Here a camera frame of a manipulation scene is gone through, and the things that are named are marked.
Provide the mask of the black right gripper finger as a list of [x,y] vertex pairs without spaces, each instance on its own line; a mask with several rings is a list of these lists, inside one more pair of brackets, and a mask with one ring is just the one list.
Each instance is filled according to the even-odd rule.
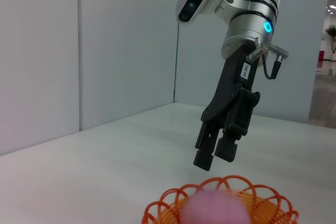
[[194,165],[203,169],[210,170],[213,161],[213,152],[220,130],[223,125],[213,121],[202,123],[195,148],[197,149]]
[[234,161],[240,140],[248,132],[254,107],[260,100],[259,92],[242,88],[227,112],[223,137],[218,140],[215,156],[231,163]]

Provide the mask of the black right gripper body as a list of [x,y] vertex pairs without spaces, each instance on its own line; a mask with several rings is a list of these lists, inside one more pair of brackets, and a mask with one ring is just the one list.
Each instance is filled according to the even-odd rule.
[[225,60],[215,94],[201,116],[202,122],[214,121],[224,115],[235,97],[237,86],[252,89],[258,63],[251,63],[246,74],[244,67],[246,57],[255,49],[255,46],[241,45]]

